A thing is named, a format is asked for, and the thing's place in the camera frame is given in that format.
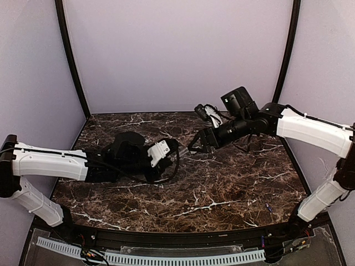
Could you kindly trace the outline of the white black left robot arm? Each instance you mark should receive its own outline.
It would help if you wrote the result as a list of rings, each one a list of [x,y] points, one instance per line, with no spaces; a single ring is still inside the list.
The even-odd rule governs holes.
[[[53,228],[72,223],[70,210],[52,202],[33,187],[26,176],[67,178],[87,183],[117,182],[126,177],[140,183],[162,183],[162,174],[178,154],[175,139],[161,139],[147,145],[139,133],[116,135],[101,151],[51,150],[33,147],[8,135],[1,147],[1,198],[17,201]]]

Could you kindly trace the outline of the clear handle test screwdriver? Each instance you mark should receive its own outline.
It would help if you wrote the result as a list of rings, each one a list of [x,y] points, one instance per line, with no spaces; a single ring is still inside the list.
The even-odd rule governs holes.
[[[185,156],[186,154],[189,153],[189,149],[186,147],[186,148],[183,148],[179,151],[179,156],[182,157],[182,156]]]

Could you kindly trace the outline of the black enclosure frame post left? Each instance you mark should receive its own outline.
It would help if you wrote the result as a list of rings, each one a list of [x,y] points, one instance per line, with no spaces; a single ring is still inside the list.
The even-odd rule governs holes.
[[[72,77],[72,81],[74,84],[75,92],[77,94],[84,117],[86,120],[88,120],[91,117],[91,113],[89,110],[87,100],[84,95],[84,90],[80,81],[72,45],[70,42],[69,30],[68,30],[67,20],[65,16],[65,11],[64,11],[64,1],[55,0],[54,3],[55,3],[55,9],[57,13],[59,30],[62,38],[63,47],[64,47],[64,52],[67,59],[69,71]]]

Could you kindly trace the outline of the black front table rail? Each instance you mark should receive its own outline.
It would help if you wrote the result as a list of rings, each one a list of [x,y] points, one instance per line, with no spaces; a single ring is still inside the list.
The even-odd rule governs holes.
[[[262,248],[261,236],[265,238],[265,247],[273,252],[295,239],[306,238],[311,246],[320,250],[337,247],[328,213],[319,214],[315,221],[299,235],[288,235],[287,223],[270,226],[238,229],[233,231],[207,233],[145,233],[102,229],[74,224],[72,237],[74,242],[97,249],[119,249],[122,246],[144,248],[207,248],[223,245],[241,245],[244,248]]]

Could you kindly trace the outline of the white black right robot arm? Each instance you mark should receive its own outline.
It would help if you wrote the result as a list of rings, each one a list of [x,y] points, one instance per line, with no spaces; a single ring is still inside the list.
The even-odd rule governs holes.
[[[259,109],[243,86],[221,100],[233,119],[200,130],[189,143],[189,151],[211,153],[244,136],[265,134],[302,141],[335,154],[339,157],[336,167],[296,209],[297,219],[304,222],[310,222],[343,194],[354,190],[353,126],[309,116],[290,105],[268,103]]]

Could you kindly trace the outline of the black enclosure frame post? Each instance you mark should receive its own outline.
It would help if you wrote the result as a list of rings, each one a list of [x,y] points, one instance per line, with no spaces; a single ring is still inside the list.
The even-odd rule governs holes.
[[[77,94],[84,117],[86,120],[88,120],[91,117],[91,113],[89,110],[87,100],[84,95],[84,90],[80,81],[72,45],[70,42],[69,30],[68,30],[67,20],[65,16],[65,11],[64,11],[64,1],[55,0],[54,3],[55,3],[55,9],[57,13],[59,30],[62,38],[63,47],[64,47],[64,52],[67,59],[69,71],[72,77],[72,81],[74,84],[75,92]]]
[[[286,80],[288,66],[291,60],[293,45],[295,42],[295,37],[297,32],[300,9],[301,9],[301,0],[294,0],[292,4],[292,12],[291,12],[290,25],[288,29],[286,45],[285,45],[285,51],[283,54],[283,59],[282,59],[276,87],[272,97],[272,103],[274,104],[279,103],[282,94],[282,89]]]

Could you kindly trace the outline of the black enclosure frame post right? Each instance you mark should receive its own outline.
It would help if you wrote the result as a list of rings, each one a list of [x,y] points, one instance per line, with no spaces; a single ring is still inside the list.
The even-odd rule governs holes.
[[[291,60],[293,45],[295,42],[295,37],[297,32],[300,9],[301,9],[301,0],[294,0],[292,4],[292,12],[291,12],[290,25],[288,29],[286,45],[285,45],[285,51],[283,54],[283,59],[282,59],[276,87],[272,97],[272,103],[274,104],[279,103],[282,94],[282,89],[286,80],[288,66]]]

